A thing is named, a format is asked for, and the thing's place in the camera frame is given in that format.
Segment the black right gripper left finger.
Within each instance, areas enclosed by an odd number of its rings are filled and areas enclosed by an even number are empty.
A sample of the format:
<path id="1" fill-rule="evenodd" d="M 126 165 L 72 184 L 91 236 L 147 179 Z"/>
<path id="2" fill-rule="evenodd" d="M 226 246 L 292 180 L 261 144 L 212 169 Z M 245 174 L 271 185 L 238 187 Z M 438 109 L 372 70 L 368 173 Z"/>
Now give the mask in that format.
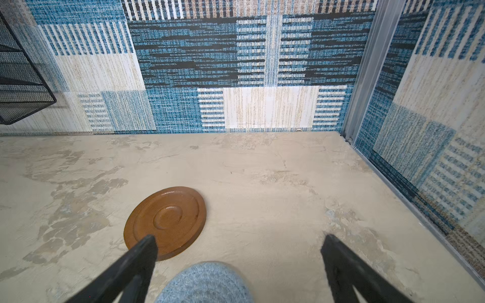
<path id="1" fill-rule="evenodd" d="M 145 302 L 157 254 L 155 237 L 144 237 L 68 302 Z"/>

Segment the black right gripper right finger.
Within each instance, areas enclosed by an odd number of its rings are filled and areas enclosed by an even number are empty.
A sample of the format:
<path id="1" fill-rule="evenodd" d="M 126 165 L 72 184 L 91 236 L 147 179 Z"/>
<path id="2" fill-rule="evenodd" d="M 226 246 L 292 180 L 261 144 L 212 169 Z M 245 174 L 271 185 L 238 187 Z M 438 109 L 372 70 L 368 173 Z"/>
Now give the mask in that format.
<path id="1" fill-rule="evenodd" d="M 334 302 L 410 302 L 401 291 L 372 269 L 333 234 L 325 236 L 320 250 Z"/>

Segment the blue-grey woven round coaster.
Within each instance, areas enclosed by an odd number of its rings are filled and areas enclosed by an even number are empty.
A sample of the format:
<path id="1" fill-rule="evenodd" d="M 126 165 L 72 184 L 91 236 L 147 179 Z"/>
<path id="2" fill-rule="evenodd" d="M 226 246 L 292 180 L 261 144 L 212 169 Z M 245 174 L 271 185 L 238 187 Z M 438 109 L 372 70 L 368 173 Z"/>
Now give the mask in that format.
<path id="1" fill-rule="evenodd" d="M 253 302 L 243 278 L 220 262 L 195 264 L 177 274 L 156 302 Z"/>

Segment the brown wooden round coaster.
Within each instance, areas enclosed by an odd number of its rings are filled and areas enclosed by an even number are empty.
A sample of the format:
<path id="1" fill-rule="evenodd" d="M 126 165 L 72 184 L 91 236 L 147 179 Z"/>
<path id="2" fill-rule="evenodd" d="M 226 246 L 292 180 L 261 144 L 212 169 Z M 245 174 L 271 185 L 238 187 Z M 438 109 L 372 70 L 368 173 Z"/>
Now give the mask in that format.
<path id="1" fill-rule="evenodd" d="M 145 198 L 131 212 L 124 228 L 128 249 L 152 235 L 157 261 L 173 258 L 189 248 L 201 234 L 207 219 L 203 196 L 196 190 L 176 186 Z"/>

